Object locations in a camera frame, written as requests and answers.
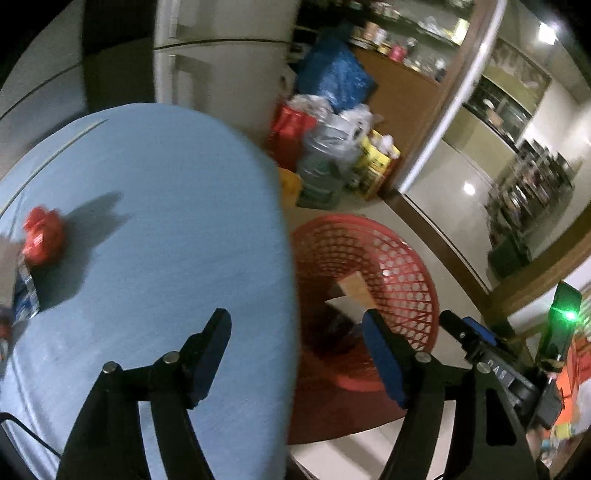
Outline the red plastic bag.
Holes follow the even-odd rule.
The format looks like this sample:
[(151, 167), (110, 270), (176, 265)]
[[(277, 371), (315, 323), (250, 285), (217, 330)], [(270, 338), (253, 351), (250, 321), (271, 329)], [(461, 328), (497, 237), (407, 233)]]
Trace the red plastic bag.
[(58, 261), (65, 249), (65, 223), (57, 210), (34, 207), (24, 226), (22, 254), (30, 267), (41, 267)]

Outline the brown wooden cabinet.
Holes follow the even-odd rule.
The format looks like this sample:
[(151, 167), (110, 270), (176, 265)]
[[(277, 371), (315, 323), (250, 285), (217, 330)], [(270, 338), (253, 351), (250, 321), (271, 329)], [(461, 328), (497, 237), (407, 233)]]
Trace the brown wooden cabinet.
[(376, 83), (368, 99), (370, 110), (383, 117), (376, 129), (382, 135), (391, 135), (401, 152), (401, 157), (388, 167), (379, 190), (384, 197), (394, 188), (394, 178), (411, 164), (424, 140), (440, 87), (435, 80), (376, 51), (353, 47), (353, 55)]

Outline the yellow printed bag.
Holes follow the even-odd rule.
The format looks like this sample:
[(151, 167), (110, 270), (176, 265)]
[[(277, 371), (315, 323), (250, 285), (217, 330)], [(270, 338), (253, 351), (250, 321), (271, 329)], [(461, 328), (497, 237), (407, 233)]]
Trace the yellow printed bag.
[(374, 198), (400, 156), (401, 151), (390, 134), (370, 131), (362, 141), (361, 155), (353, 167), (349, 188), (365, 200)]

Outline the light blue tablecloth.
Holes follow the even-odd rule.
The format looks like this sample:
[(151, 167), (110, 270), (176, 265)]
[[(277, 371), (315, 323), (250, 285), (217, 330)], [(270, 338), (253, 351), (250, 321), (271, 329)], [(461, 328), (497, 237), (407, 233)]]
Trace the light blue tablecloth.
[(231, 336), (211, 392), (190, 412), (218, 479), (280, 479), (297, 376), (297, 293), (279, 173), (248, 138), (161, 104), (63, 127), (1, 182), (1, 232), (20, 240), (43, 205), (67, 225), (39, 272), (40, 312), (1, 371), (8, 435), (32, 473), (57, 453), (104, 363), (141, 367), (179, 348), (217, 308)]

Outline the white plastic bag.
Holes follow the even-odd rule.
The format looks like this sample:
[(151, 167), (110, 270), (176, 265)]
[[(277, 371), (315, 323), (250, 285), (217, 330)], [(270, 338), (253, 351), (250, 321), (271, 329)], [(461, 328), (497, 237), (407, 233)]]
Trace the white plastic bag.
[(297, 94), (287, 101), (287, 106), (311, 116), (319, 125), (341, 131), (347, 139), (355, 142), (360, 142), (367, 136), (374, 123), (374, 115), (366, 104), (358, 104), (353, 109), (335, 113), (327, 98)]

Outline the clear water jug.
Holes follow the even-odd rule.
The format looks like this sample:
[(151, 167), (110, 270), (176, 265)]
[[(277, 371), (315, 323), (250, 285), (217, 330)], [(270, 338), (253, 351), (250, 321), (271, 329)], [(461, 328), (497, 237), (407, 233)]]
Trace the clear water jug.
[(301, 194), (297, 206), (331, 210), (361, 152), (361, 133), (356, 124), (331, 114), (304, 134), (304, 151), (297, 162)]

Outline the grey refrigerator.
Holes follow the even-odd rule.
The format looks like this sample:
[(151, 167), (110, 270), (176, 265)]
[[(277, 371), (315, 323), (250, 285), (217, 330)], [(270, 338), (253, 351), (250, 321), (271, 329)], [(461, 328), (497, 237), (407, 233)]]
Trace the grey refrigerator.
[(1, 88), (1, 174), (87, 112), (84, 3), (72, 1), (27, 47)]

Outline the grey cardboard box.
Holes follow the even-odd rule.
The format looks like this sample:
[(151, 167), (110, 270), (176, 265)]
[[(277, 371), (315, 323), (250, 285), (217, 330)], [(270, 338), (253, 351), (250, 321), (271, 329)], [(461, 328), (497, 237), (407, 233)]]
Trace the grey cardboard box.
[(0, 305), (2, 309), (11, 309), (17, 281), (19, 259), (22, 245), (13, 243), (2, 236), (0, 240)]

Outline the silver two-door refrigerator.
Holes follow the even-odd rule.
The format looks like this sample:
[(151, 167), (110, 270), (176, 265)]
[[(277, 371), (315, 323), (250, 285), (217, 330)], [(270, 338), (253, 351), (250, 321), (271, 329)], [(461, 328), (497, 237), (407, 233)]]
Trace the silver two-door refrigerator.
[(296, 0), (158, 2), (156, 101), (217, 118), (263, 145), (298, 7)]

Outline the dark blue plastic bag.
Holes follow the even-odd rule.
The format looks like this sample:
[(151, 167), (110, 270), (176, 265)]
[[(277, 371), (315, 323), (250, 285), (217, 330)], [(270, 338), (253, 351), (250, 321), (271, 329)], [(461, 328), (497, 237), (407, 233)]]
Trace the dark blue plastic bag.
[(325, 98), (335, 112), (362, 104), (376, 86), (348, 45), (332, 37), (318, 42), (308, 52), (295, 81), (298, 94)]

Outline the red plastic laundry basket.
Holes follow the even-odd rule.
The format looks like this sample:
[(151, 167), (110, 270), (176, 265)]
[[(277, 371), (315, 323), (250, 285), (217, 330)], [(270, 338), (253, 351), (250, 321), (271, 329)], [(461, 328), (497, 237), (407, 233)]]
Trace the red plastic laundry basket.
[(388, 227), (352, 214), (312, 219), (291, 234), (304, 360), (339, 388), (383, 386), (363, 344), (363, 313), (376, 309), (418, 351), (433, 349), (439, 301), (418, 253)]

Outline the red paper bag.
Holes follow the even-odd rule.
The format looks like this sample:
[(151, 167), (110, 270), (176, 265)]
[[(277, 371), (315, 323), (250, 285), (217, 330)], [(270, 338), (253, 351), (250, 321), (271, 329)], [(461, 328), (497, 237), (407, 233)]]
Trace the red paper bag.
[(294, 172), (301, 158), (304, 134), (317, 125), (317, 119), (287, 104), (277, 107), (266, 140), (266, 150), (280, 168)]

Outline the metal dish rack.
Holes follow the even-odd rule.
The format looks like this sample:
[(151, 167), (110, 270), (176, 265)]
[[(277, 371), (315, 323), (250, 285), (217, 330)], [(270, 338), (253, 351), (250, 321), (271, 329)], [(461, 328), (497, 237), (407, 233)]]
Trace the metal dish rack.
[(523, 141), (489, 192), (489, 268), (503, 280), (532, 262), (528, 240), (574, 192), (575, 171), (559, 153)]

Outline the small brown cardboard box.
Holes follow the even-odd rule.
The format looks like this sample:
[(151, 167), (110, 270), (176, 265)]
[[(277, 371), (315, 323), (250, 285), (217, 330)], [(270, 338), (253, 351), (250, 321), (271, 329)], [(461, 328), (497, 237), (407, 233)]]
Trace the small brown cardboard box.
[(366, 309), (377, 309), (377, 303), (370, 293), (370, 288), (359, 271), (335, 280), (334, 285), (329, 289), (329, 299), (339, 297), (348, 297)]

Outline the yellow plastic container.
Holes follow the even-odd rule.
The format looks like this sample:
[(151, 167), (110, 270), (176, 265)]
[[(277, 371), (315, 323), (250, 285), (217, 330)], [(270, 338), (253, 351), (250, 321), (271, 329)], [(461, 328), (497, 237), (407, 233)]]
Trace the yellow plastic container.
[(294, 208), (300, 198), (301, 189), (303, 189), (301, 177), (297, 173), (281, 167), (277, 168), (277, 171), (280, 175), (281, 204), (283, 208)]

